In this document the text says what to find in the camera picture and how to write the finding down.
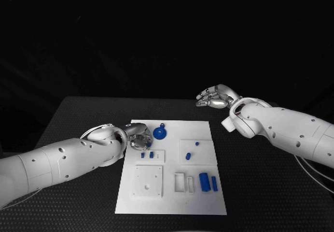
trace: blue object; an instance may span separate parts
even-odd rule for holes
[[[213,191],[216,192],[216,191],[218,191],[218,182],[216,182],[216,177],[215,177],[215,176],[212,176],[212,177],[210,177],[210,179],[212,179],[212,187],[213,187]]]
[[[190,153],[187,153],[187,155],[186,155],[186,160],[190,160]]]
[[[200,173],[200,188],[202,188],[202,192],[210,191],[210,182],[209,182],[208,173]]]
[[[156,139],[164,139],[166,135],[167,135],[166,125],[164,123],[161,123],[160,127],[157,127],[153,131],[153,136]]]

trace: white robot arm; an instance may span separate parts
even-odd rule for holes
[[[294,155],[334,168],[334,125],[320,118],[256,98],[244,98],[226,85],[208,88],[197,96],[197,106],[229,108],[222,124],[252,138],[264,135],[271,144]]]
[[[105,124],[91,129],[81,139],[0,159],[0,209],[30,192],[115,163],[124,157],[128,141],[137,150],[150,148],[153,138],[146,124],[133,123],[121,128]]]

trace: black table surface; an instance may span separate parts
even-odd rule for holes
[[[333,231],[334,201],[294,156],[264,136],[229,133],[228,109],[196,101],[66,97],[36,148],[79,138],[105,123],[133,119],[209,121],[226,216],[115,214],[124,159],[79,178],[45,188],[0,211],[0,231]]]

